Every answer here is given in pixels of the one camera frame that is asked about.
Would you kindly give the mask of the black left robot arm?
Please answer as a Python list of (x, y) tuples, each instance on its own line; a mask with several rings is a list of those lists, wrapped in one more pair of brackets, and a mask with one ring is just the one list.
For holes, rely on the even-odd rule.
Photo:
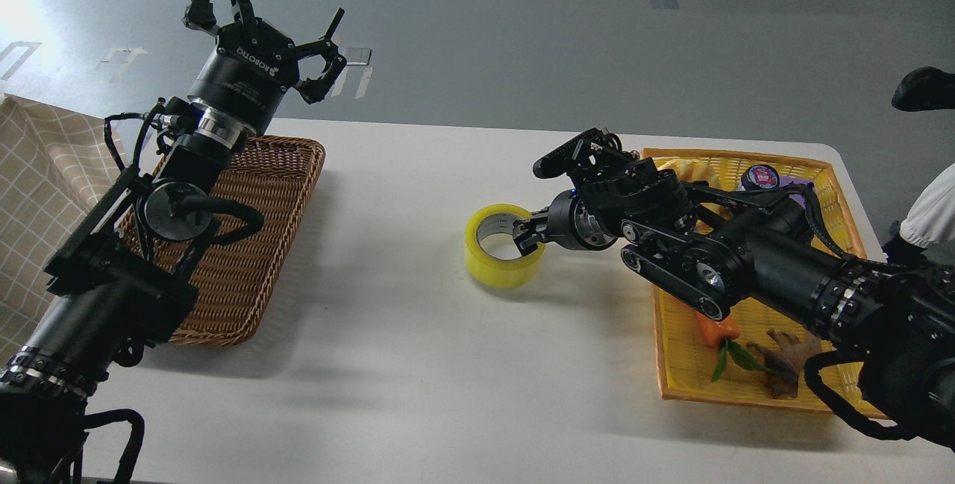
[(84, 448), (98, 427), (127, 423), (129, 439), (113, 481), (130, 483), (145, 436), (133, 409), (88, 413), (112, 364), (135, 366), (144, 349), (168, 342), (194, 310), (191, 277), (212, 247), (249, 239), (265, 216), (215, 196), (222, 172), (261, 138), (290, 90), (315, 104), (345, 71), (332, 37), (297, 43), (254, 13), (251, 0), (191, 0), (182, 22), (215, 48), (187, 97), (146, 113), (131, 160), (104, 140), (119, 177), (44, 268), (55, 302), (2, 369), (2, 481), (81, 483)]

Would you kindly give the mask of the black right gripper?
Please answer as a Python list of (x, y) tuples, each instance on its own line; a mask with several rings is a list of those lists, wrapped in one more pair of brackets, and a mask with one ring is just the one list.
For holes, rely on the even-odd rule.
[(532, 255), (546, 242), (573, 251), (603, 251), (618, 239), (604, 231), (576, 194), (559, 194), (547, 208), (516, 220), (512, 237), (521, 255)]

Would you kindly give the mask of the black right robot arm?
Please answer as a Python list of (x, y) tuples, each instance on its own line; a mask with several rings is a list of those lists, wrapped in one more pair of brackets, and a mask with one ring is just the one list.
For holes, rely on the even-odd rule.
[(518, 216), (522, 256), (547, 242), (600, 251), (623, 237), (623, 263), (682, 303), (722, 321), (744, 298), (784, 314), (833, 351), (804, 379), (855, 430), (953, 447), (953, 268), (896, 265), (842, 250), (810, 185), (723, 191), (659, 170), (590, 128), (540, 157), (542, 179), (572, 189)]

